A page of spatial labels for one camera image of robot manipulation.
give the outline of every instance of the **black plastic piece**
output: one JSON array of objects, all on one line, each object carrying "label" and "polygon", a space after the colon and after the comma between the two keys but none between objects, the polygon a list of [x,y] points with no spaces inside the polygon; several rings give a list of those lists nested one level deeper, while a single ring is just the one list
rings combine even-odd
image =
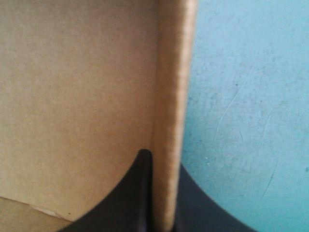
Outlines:
[{"label": "black plastic piece", "polygon": [[[139,151],[114,190],[60,232],[153,232],[152,155]],[[173,232],[254,232],[209,198],[181,166]]]},{"label": "black plastic piece", "polygon": [[151,217],[152,155],[139,151],[114,190],[94,209],[60,232],[148,232]]},{"label": "black plastic piece", "polygon": [[218,206],[181,166],[174,232],[254,232]]}]

